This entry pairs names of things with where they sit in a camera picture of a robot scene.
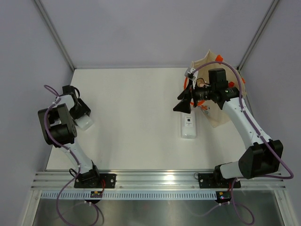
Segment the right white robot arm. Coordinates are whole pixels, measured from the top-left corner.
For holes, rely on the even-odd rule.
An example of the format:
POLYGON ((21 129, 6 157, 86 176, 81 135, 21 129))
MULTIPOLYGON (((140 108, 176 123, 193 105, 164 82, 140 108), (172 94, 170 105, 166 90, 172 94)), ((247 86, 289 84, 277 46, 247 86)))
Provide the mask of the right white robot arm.
POLYGON ((188 85, 178 96, 180 101, 173 111, 190 114, 192 107, 200 101, 211 100, 231 119, 239 132, 246 151, 238 161, 215 167, 213 182, 225 186, 233 178, 252 179, 265 177, 278 171, 283 144, 267 135, 249 113, 240 89, 230 87, 223 68, 208 71, 209 83, 199 87, 195 76, 196 69, 189 68, 185 77, 188 85))

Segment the peach bottle pink cap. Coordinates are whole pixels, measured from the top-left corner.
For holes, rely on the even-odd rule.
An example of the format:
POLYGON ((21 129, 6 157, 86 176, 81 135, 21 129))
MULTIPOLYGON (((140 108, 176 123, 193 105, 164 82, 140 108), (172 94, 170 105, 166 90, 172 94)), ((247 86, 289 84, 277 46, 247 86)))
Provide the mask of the peach bottle pink cap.
POLYGON ((198 87, 209 85, 209 83, 207 83, 203 78, 198 78, 196 83, 198 87))

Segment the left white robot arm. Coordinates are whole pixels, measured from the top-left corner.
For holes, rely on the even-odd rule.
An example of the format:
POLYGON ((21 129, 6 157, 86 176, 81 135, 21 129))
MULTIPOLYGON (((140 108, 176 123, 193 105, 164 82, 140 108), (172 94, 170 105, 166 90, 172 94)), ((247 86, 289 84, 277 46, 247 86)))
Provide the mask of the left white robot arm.
POLYGON ((74 86, 63 86, 62 94, 49 85, 44 85, 44 88, 55 95, 54 102, 48 108, 38 111, 46 143, 60 149, 74 165, 69 173, 75 188, 102 187, 103 180, 98 168, 77 141, 77 128, 85 131, 93 125, 90 108, 74 86))

